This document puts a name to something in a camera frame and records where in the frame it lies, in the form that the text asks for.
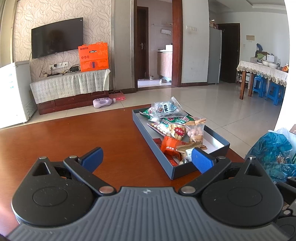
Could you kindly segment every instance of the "cardboard tray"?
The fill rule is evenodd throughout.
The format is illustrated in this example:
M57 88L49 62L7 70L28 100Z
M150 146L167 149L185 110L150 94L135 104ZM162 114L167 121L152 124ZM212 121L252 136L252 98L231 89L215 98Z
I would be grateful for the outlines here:
M133 110L133 121L169 178L171 180L174 180L176 178L196 171L197 168L195 167L195 165L193 165L192 162L185 163L176 167L173 167L171 165L166 156L161 152L161 150L153 140L154 138L161 138L163 140L163 136L151 129L147 125L147 123L151 122L148 121L145 117L141 116L139 113L145 111L146 109L147 108ZM185 136L182 140L185 142L189 142L189 137ZM205 150L205 152L212 155L213 157L225 156L230 146L230 143L228 141L226 141L223 137L221 137L219 134L214 132L206 125L204 128L203 144L207 146L207 150Z

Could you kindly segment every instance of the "swirl patterned wallpaper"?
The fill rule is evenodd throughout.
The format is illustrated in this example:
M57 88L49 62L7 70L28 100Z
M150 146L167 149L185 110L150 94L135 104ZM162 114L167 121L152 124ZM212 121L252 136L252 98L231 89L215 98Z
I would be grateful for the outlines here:
M81 17L83 17L84 44L107 42L110 53L110 6L111 0L20 0L17 3L15 18L14 60L29 59L32 28ZM51 64L65 61L69 62L69 67L79 64L78 50L30 59L32 82L38 81L44 59L43 71L47 73L50 72Z

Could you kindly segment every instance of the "television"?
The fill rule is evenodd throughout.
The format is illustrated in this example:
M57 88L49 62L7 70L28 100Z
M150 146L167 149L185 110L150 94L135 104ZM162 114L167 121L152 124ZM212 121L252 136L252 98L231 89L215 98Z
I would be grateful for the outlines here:
M32 59L78 49L83 45L83 18L73 18L33 28Z

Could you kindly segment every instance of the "silver screw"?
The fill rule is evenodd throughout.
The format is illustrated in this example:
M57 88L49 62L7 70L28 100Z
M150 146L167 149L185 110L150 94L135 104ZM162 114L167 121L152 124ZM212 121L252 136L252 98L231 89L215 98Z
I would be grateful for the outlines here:
M285 215L289 215L290 213L291 213L290 210L286 210L286 211L284 211L284 214L285 214Z
M192 186L181 187L181 192L184 194L192 194L196 191L196 189Z
M103 194L110 194L114 192L114 188L111 186L102 186L100 187L99 192Z

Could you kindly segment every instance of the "table leg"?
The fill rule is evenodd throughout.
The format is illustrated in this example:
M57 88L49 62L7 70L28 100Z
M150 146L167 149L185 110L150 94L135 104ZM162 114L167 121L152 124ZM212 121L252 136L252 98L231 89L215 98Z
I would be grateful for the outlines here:
M254 84L254 74L251 73L251 76L249 78L249 86L250 86L250 89L249 89L249 94L248 96L252 97L252 93L253 93L253 84Z
M239 95L239 98L242 100L244 99L244 85L246 83L246 71L242 72L242 85L241 85L241 93Z

